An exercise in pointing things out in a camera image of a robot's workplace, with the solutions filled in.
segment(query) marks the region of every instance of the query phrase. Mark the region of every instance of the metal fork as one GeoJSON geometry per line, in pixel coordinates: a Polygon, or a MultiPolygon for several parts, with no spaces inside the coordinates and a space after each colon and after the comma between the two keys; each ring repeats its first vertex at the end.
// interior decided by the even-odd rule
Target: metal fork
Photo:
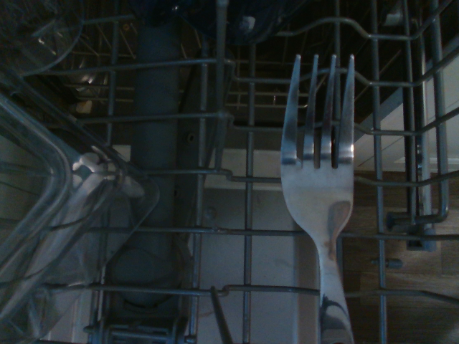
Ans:
{"type": "Polygon", "coordinates": [[[318,56],[314,57],[306,112],[303,154],[297,157],[298,92],[301,56],[297,55],[288,93],[280,149],[282,189],[288,210],[317,246],[321,270],[321,344],[353,344],[349,313],[338,264],[336,239],[351,216],[354,192],[354,56],[349,68],[337,143],[332,143],[333,89],[336,56],[331,59],[321,144],[316,144],[314,122],[318,56]],[[332,157],[338,149],[337,167],[332,157]]]}

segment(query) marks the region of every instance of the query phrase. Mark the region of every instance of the dishwasher rack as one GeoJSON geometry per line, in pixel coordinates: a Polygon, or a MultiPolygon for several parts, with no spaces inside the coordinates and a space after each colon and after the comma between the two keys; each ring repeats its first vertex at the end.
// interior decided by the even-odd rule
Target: dishwasher rack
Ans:
{"type": "MultiPolygon", "coordinates": [[[[119,0],[114,1],[115,8],[119,7],[119,0]]],[[[308,31],[316,27],[331,25],[332,29],[332,42],[331,51],[337,55],[338,65],[337,74],[345,75],[347,70],[339,64],[341,58],[347,59],[347,57],[341,55],[341,32],[343,27],[351,28],[360,37],[367,39],[371,46],[371,78],[363,76],[356,72],[356,81],[365,87],[365,89],[371,90],[369,96],[372,102],[372,123],[370,126],[363,124],[356,124],[355,130],[361,131],[364,134],[373,135],[374,140],[374,169],[375,179],[363,178],[356,176],[356,183],[363,183],[369,186],[373,186],[377,191],[377,233],[375,234],[356,234],[344,232],[341,238],[365,238],[374,239],[379,242],[379,289],[366,291],[366,292],[352,292],[348,293],[346,297],[362,297],[368,295],[376,295],[379,297],[379,341],[380,343],[387,343],[387,298],[393,295],[399,296],[423,296],[431,297],[437,300],[443,300],[459,305],[459,299],[454,297],[448,297],[441,294],[435,294],[432,292],[426,292],[422,290],[394,290],[387,289],[385,282],[386,274],[386,257],[385,248],[390,245],[391,240],[405,240],[413,245],[423,247],[436,241],[444,240],[459,240],[459,234],[450,235],[436,235],[432,230],[432,224],[445,220],[448,214],[448,179],[459,176],[459,171],[448,172],[448,156],[447,156],[447,141],[446,141],[446,125],[447,122],[459,114],[459,108],[456,108],[449,113],[445,113],[444,103],[444,90],[443,90],[443,69],[452,62],[459,55],[459,47],[456,47],[450,52],[443,56],[443,44],[442,44],[442,30],[440,28],[440,16],[444,11],[451,10],[459,6],[459,1],[444,0],[439,3],[438,0],[429,1],[429,14],[425,18],[421,15],[409,17],[408,0],[401,0],[399,2],[401,7],[398,12],[394,14],[394,17],[398,16],[397,25],[403,28],[403,34],[385,34],[379,33],[378,23],[380,22],[380,16],[377,13],[378,3],[377,0],[368,1],[368,11],[370,17],[370,31],[368,32],[365,28],[351,18],[340,16],[340,1],[333,1],[334,16],[320,18],[304,27],[301,27],[294,31],[282,31],[278,33],[278,37],[285,37],[287,41],[290,37],[295,37],[300,34],[306,34],[308,31]],[[432,63],[429,67],[426,58],[425,48],[425,37],[428,35],[430,41],[430,57],[432,63]],[[382,67],[379,65],[379,46],[382,42],[389,42],[394,44],[400,44],[402,47],[402,55],[404,59],[404,70],[406,72],[403,81],[391,81],[381,80],[380,74],[382,67]],[[428,80],[433,79],[434,92],[435,92],[435,120],[431,123],[426,123],[424,119],[425,112],[425,84],[428,80]],[[404,90],[404,130],[382,130],[381,129],[381,118],[380,118],[380,107],[381,107],[381,89],[388,87],[399,88],[404,90]],[[422,142],[424,134],[434,130],[436,132],[436,146],[437,146],[437,175],[430,176],[428,172],[428,162],[424,156],[425,150],[422,142]],[[405,142],[405,173],[407,174],[406,181],[385,181],[382,173],[382,137],[384,136],[396,136],[404,138],[405,142]],[[438,210],[434,213],[430,202],[430,186],[438,184],[439,186],[439,199],[438,199],[438,210]],[[405,233],[393,234],[386,230],[386,224],[384,223],[384,202],[383,192],[386,188],[405,188],[407,189],[408,202],[407,211],[403,214],[390,214],[389,226],[403,226],[406,230],[405,233]]],[[[197,199],[195,203],[195,225],[184,226],[184,227],[168,227],[168,228],[153,228],[143,227],[144,231],[151,231],[155,233],[186,233],[192,235],[193,240],[193,274],[191,287],[187,289],[174,289],[174,290],[162,290],[161,288],[156,289],[143,289],[133,288],[133,290],[141,290],[147,293],[159,293],[168,295],[183,295],[191,298],[190,313],[189,313],[189,334],[184,339],[185,343],[199,342],[196,339],[197,334],[197,310],[198,302],[200,297],[211,297],[212,303],[215,308],[215,315],[217,322],[219,323],[219,329],[222,335],[223,343],[232,343],[231,335],[227,328],[222,308],[219,305],[219,297],[224,297],[232,291],[243,292],[244,294],[244,306],[243,306],[243,329],[242,338],[244,343],[250,343],[250,295],[251,292],[293,292],[303,293],[310,295],[318,295],[318,290],[305,289],[291,286],[262,286],[251,284],[251,254],[252,254],[252,237],[254,236],[299,236],[304,235],[303,232],[299,231],[265,231],[265,230],[254,230],[252,229],[252,197],[253,197],[253,186],[254,183],[280,183],[279,178],[266,178],[254,176],[253,171],[253,160],[254,160],[254,134],[256,132],[281,132],[282,126],[266,127],[257,126],[255,124],[255,108],[262,105],[255,103],[256,87],[259,84],[265,85],[288,85],[290,83],[289,78],[269,78],[269,77],[257,77],[257,64],[256,60],[256,46],[250,47],[250,55],[248,59],[249,75],[241,76],[238,74],[240,70],[240,64],[246,63],[241,59],[228,59],[225,56],[225,25],[226,22],[226,9],[228,2],[227,0],[217,0],[217,48],[216,57],[198,57],[198,58],[185,58],[174,61],[164,62],[152,62],[152,63],[140,63],[135,62],[135,54],[132,48],[123,36],[123,32],[120,30],[123,23],[130,23],[135,18],[130,14],[118,14],[115,16],[104,16],[95,17],[85,20],[85,26],[97,26],[99,24],[112,24],[113,25],[113,36],[112,41],[109,43],[107,37],[105,41],[111,46],[110,53],[110,64],[101,65],[98,67],[81,67],[78,69],[63,69],[63,70],[48,70],[43,72],[43,75],[54,75],[54,76],[68,76],[68,75],[80,75],[82,73],[95,73],[109,75],[108,83],[104,85],[81,85],[81,84],[68,84],[68,87],[87,87],[91,90],[104,89],[108,90],[108,96],[101,98],[96,96],[81,97],[81,100],[93,100],[107,102],[108,104],[108,115],[99,117],[85,117],[80,118],[80,122],[83,124],[106,124],[109,128],[114,123],[139,123],[143,121],[154,121],[154,120],[170,120],[170,119],[195,119],[199,121],[199,132],[201,135],[206,133],[206,124],[209,119],[217,119],[221,125],[219,126],[219,135],[217,136],[216,150],[215,150],[215,165],[212,168],[204,167],[205,160],[205,140],[199,141],[199,168],[189,170],[166,170],[166,171],[147,171],[149,175],[195,175],[197,176],[197,199]],[[118,51],[121,44],[127,44],[130,55],[133,58],[133,62],[129,64],[118,64],[118,51]],[[117,86],[117,73],[126,70],[142,70],[150,68],[161,68],[168,66],[180,66],[187,68],[193,65],[200,65],[201,71],[204,78],[202,78],[202,89],[207,88],[207,72],[209,65],[216,65],[216,99],[217,99],[217,111],[207,112],[205,104],[207,102],[207,95],[202,93],[201,101],[204,103],[202,112],[200,113],[177,113],[173,115],[152,115],[145,117],[135,116],[116,116],[114,115],[114,108],[118,102],[130,102],[130,100],[119,99],[116,97],[115,91],[117,86]],[[248,85],[247,92],[247,124],[239,125],[233,121],[231,111],[225,110],[225,95],[224,95],[224,69],[225,66],[229,66],[232,71],[232,81],[240,84],[248,85]],[[224,148],[224,135],[226,134],[225,128],[228,126],[233,130],[241,130],[247,134],[247,170],[245,176],[233,176],[231,171],[222,169],[222,152],[224,148]],[[245,183],[245,228],[243,229],[214,229],[202,226],[203,223],[203,197],[204,197],[204,178],[207,175],[220,174],[225,175],[228,180],[234,182],[245,183]],[[244,253],[244,284],[243,285],[227,285],[222,290],[203,290],[199,288],[199,271],[200,271],[200,249],[202,234],[215,234],[215,235],[238,235],[245,238],[245,253],[244,253]]],[[[206,39],[202,38],[202,45],[206,44],[206,39]]],[[[320,69],[319,73],[324,75],[328,72],[327,69],[320,69]]],[[[307,80],[310,74],[302,75],[302,81],[307,80]]],[[[240,95],[233,92],[234,95],[238,96],[238,102],[236,104],[227,103],[227,108],[239,108],[244,106],[240,102],[240,95]]],[[[278,94],[269,93],[267,95],[275,97],[282,97],[285,95],[279,92],[278,94]]],[[[340,103],[339,97],[336,97],[336,104],[340,103]]],[[[110,137],[111,129],[108,131],[109,136],[106,138],[108,144],[112,142],[110,137]]],[[[339,241],[339,250],[342,245],[342,241],[339,241]]],[[[89,286],[71,286],[72,289],[91,289],[99,292],[115,292],[115,291],[126,291],[126,287],[116,285],[104,285],[104,284],[91,284],[89,286]]]]}

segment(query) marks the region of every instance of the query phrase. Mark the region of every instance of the wire rack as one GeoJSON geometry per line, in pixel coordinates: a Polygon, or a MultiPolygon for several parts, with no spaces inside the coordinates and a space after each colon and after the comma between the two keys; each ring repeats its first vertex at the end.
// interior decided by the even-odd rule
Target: wire rack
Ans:
{"type": "MultiPolygon", "coordinates": [[[[101,44],[106,44],[110,48],[110,52],[98,51],[87,43],[86,38],[80,39],[77,48],[72,52],[75,56],[87,55],[96,58],[98,65],[95,67],[66,66],[64,69],[53,69],[43,72],[43,75],[74,77],[83,74],[91,74],[94,78],[99,78],[99,82],[85,83],[81,81],[68,82],[65,86],[69,89],[77,89],[84,87],[87,93],[80,93],[77,98],[79,101],[94,101],[105,104],[106,115],[98,115],[92,113],[89,116],[81,117],[80,122],[86,125],[106,125],[107,135],[105,137],[108,145],[112,143],[113,126],[126,123],[140,123],[155,120],[171,120],[171,119],[192,119],[199,122],[199,157],[198,168],[194,169],[170,169],[160,171],[147,171],[152,176],[164,175],[195,175],[197,184],[197,196],[194,204],[195,220],[193,226],[183,227],[143,227],[143,231],[155,233],[185,233],[190,234],[193,242],[192,259],[193,271],[191,287],[189,289],[161,289],[161,288],[143,288],[143,292],[164,293],[170,295],[183,295],[190,297],[189,308],[189,329],[185,339],[187,343],[199,342],[197,336],[197,316],[198,304],[200,297],[211,297],[219,329],[224,343],[232,343],[231,335],[226,326],[222,308],[219,305],[219,297],[224,297],[231,292],[243,292],[243,314],[242,317],[242,341],[250,343],[250,321],[251,321],[251,293],[252,292],[287,292],[287,293],[303,293],[310,295],[318,295],[318,290],[299,288],[292,286],[262,286],[252,285],[251,270],[252,270],[252,238],[256,236],[300,236],[304,235],[299,231],[272,231],[272,230],[255,230],[252,228],[253,215],[253,188],[256,183],[280,183],[279,178],[267,178],[254,175],[253,161],[255,149],[255,134],[256,133],[280,133],[282,130],[282,122],[277,125],[258,125],[255,122],[255,111],[258,108],[280,108],[285,107],[282,100],[286,98],[286,89],[290,83],[288,75],[284,77],[261,77],[257,76],[259,70],[263,69],[266,64],[282,65],[289,70],[292,66],[292,61],[288,61],[288,43],[289,39],[298,39],[305,37],[302,44],[294,44],[295,53],[303,53],[310,46],[304,43],[307,34],[314,29],[326,28],[328,34],[326,41],[329,43],[327,54],[334,53],[337,56],[337,85],[340,85],[340,75],[345,75],[346,68],[341,67],[340,59],[347,60],[347,55],[344,56],[344,51],[348,51],[341,43],[344,34],[353,34],[355,37],[366,42],[366,48],[369,49],[368,69],[365,73],[359,72],[359,61],[356,65],[356,81],[357,99],[365,98],[370,104],[371,122],[369,125],[356,123],[355,130],[367,135],[372,135],[374,143],[374,178],[364,178],[356,176],[357,184],[366,184],[374,187],[376,190],[377,199],[377,232],[374,234],[358,234],[355,232],[344,232],[341,235],[343,238],[363,238],[373,239],[379,245],[378,258],[378,276],[379,288],[372,291],[361,291],[347,293],[346,296],[362,297],[373,295],[379,298],[379,342],[387,343],[387,298],[391,296],[420,296],[430,297],[436,300],[459,305],[459,299],[449,297],[424,290],[396,290],[386,288],[386,247],[391,244],[392,240],[405,240],[408,244],[429,249],[429,244],[436,241],[459,240],[459,234],[439,235],[435,234],[433,224],[444,221],[448,214],[448,179],[459,176],[459,171],[448,172],[448,155],[446,141],[446,125],[448,121],[459,114],[459,108],[446,113],[443,89],[443,69],[448,66],[458,55],[459,47],[449,49],[449,52],[443,55],[443,44],[445,41],[445,29],[441,26],[441,17],[446,11],[457,11],[457,3],[453,0],[430,0],[423,1],[422,4],[417,1],[401,0],[399,2],[398,12],[393,14],[397,16],[397,30],[389,32],[382,28],[382,16],[379,13],[381,6],[377,0],[366,1],[366,19],[365,21],[357,21],[351,17],[342,16],[341,3],[342,1],[333,0],[333,14],[331,16],[321,17],[315,21],[309,22],[305,26],[299,26],[297,29],[287,29],[277,34],[276,39],[284,40],[284,50],[282,59],[279,62],[257,61],[257,47],[255,45],[247,48],[248,59],[243,59],[240,56],[238,48],[238,56],[234,59],[229,59],[225,55],[225,25],[227,15],[227,1],[217,0],[217,40],[215,57],[208,57],[208,40],[201,37],[197,32],[194,32],[194,39],[199,47],[202,47],[202,56],[190,58],[189,54],[182,43],[181,50],[182,59],[168,60],[163,62],[137,62],[136,61],[136,45],[132,42],[134,39],[129,39],[128,34],[136,34],[136,20],[131,14],[120,14],[120,2],[114,1],[114,15],[112,16],[94,16],[88,14],[85,20],[85,26],[91,27],[99,32],[101,44]],[[105,34],[107,28],[111,30],[110,34],[105,34]],[[382,47],[385,49],[391,45],[400,47],[399,58],[402,60],[402,68],[404,70],[403,77],[394,79],[382,79],[382,75],[386,68],[390,65],[390,61],[384,61],[384,65],[380,61],[382,56],[382,47]],[[115,109],[123,106],[124,103],[133,102],[131,97],[119,97],[119,91],[128,94],[133,91],[132,87],[118,87],[118,75],[126,71],[148,70],[153,68],[162,68],[170,66],[179,66],[183,70],[187,70],[192,66],[200,66],[201,73],[204,77],[201,78],[201,89],[207,89],[208,71],[210,65],[215,65],[215,97],[217,111],[207,111],[207,93],[202,92],[200,96],[201,111],[198,113],[177,113],[169,115],[150,115],[150,116],[123,116],[115,115],[115,109]],[[229,68],[232,73],[232,82],[240,87],[236,90],[232,88],[228,96],[225,96],[224,90],[224,73],[225,68],[229,68]],[[241,73],[241,69],[246,68],[247,74],[241,73]],[[431,123],[425,122],[425,85],[428,80],[433,80],[433,89],[435,93],[435,120],[431,123]],[[273,87],[271,90],[266,90],[266,87],[273,87]],[[404,103],[404,130],[382,130],[381,128],[381,103],[382,94],[389,92],[387,90],[403,89],[404,103]],[[265,97],[272,100],[271,103],[257,102],[256,100],[265,97]],[[233,113],[240,113],[243,109],[246,117],[242,121],[238,120],[233,113]],[[221,125],[217,135],[217,143],[215,149],[214,166],[207,168],[206,160],[206,126],[212,119],[217,119],[221,125]],[[234,176],[233,172],[222,168],[222,152],[224,148],[225,135],[227,134],[226,127],[231,129],[231,132],[242,131],[247,135],[247,168],[245,176],[234,176]],[[435,142],[437,151],[437,171],[434,176],[431,176],[426,167],[426,152],[424,150],[423,141],[425,134],[428,131],[435,131],[435,142]],[[405,173],[406,181],[390,181],[383,178],[382,165],[382,138],[393,136],[403,138],[405,146],[405,173]],[[204,204],[204,179],[208,175],[224,175],[229,181],[245,183],[245,227],[241,229],[214,229],[203,226],[203,204],[204,204]],[[430,186],[438,187],[438,200],[432,200],[430,195],[430,186]],[[403,188],[407,192],[407,208],[406,211],[400,214],[390,214],[389,221],[386,223],[384,216],[384,198],[383,194],[388,188],[403,188]],[[387,230],[389,226],[403,226],[403,233],[391,233],[387,230]],[[200,289],[200,264],[201,264],[201,242],[203,234],[215,235],[237,235],[245,238],[244,250],[244,283],[243,285],[227,285],[222,290],[203,290],[200,289]]],[[[303,70],[308,69],[308,64],[305,64],[303,70]]],[[[326,68],[319,70],[321,75],[328,72],[326,68]]],[[[307,83],[310,74],[305,73],[301,77],[301,81],[307,83]]],[[[336,104],[340,104],[339,94],[337,92],[336,104]]],[[[307,92],[303,92],[300,96],[307,99],[307,92]]],[[[339,252],[341,250],[342,257],[342,240],[339,240],[339,252]]],[[[93,284],[90,286],[81,286],[81,288],[91,289],[98,292],[115,292],[126,291],[129,287],[117,285],[93,284]]]]}

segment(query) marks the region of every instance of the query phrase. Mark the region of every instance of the dishwasher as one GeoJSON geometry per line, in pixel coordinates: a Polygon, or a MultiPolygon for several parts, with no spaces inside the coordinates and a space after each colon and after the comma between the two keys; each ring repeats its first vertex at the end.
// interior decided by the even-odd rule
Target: dishwasher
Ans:
{"type": "Polygon", "coordinates": [[[297,55],[299,133],[313,60],[338,128],[355,56],[336,244],[355,343],[459,342],[459,1],[0,10],[0,343],[324,344],[316,247],[281,187],[297,55]]]}

